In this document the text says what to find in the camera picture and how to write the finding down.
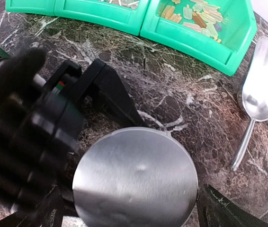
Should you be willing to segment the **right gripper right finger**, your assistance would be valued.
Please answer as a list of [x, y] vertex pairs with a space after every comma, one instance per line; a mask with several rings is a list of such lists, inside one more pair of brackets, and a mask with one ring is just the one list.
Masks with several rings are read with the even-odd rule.
[[245, 212], [209, 184], [199, 190], [197, 210], [201, 227], [268, 227], [268, 223]]

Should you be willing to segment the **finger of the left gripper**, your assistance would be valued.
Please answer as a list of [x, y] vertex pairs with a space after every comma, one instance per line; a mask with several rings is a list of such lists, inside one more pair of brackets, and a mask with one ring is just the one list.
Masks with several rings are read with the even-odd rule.
[[145, 127], [117, 72], [105, 65], [93, 81], [93, 104], [122, 127]]

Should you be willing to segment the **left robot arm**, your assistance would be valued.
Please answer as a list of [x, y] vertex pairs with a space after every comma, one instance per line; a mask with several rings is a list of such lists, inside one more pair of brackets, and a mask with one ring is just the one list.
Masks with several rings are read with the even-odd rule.
[[64, 61], [44, 85], [38, 85], [33, 77], [44, 63], [45, 52], [38, 48], [15, 57], [0, 49], [0, 104], [15, 92], [36, 88], [40, 97], [35, 109], [43, 109], [49, 119], [55, 119], [65, 115], [68, 107], [74, 112], [75, 104], [89, 96], [122, 126], [145, 126], [117, 72], [101, 60], [94, 60], [86, 70]]

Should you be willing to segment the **metal scoop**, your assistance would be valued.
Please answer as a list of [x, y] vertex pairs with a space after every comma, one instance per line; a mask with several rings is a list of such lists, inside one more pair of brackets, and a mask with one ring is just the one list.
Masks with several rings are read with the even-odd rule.
[[239, 168], [256, 122], [268, 120], [268, 37], [258, 39], [249, 71], [241, 90], [241, 104], [250, 117], [241, 144], [232, 161], [232, 170]]

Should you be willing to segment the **green three-compartment bin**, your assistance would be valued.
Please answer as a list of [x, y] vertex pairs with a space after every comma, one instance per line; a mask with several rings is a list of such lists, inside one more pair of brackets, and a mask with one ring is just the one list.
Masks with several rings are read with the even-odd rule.
[[257, 31], [248, 0], [213, 0], [228, 22], [222, 24], [222, 42], [158, 16], [160, 0], [140, 0], [130, 9], [99, 0], [8, 0], [8, 12], [65, 17], [139, 35], [188, 54], [232, 76]]

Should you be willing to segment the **white jar lid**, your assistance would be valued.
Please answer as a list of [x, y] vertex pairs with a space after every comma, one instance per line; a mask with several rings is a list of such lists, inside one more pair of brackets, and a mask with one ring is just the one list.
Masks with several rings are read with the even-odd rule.
[[198, 192], [194, 162], [165, 133], [114, 131], [93, 144], [72, 181], [74, 206], [89, 227], [180, 227]]

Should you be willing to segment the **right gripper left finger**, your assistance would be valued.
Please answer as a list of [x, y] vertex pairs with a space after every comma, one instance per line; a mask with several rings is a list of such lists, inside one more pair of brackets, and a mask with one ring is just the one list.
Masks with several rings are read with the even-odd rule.
[[74, 204], [52, 189], [32, 216], [17, 211], [0, 220], [0, 227], [60, 227], [64, 216], [77, 217]]

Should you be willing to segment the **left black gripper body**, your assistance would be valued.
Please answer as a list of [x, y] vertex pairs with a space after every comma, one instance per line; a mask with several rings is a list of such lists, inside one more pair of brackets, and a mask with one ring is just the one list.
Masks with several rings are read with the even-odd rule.
[[104, 62], [96, 59], [85, 71], [82, 71], [79, 65], [65, 60], [45, 83], [45, 88], [53, 91], [62, 82], [63, 88], [59, 94], [72, 103], [76, 103], [84, 96], [105, 65]]

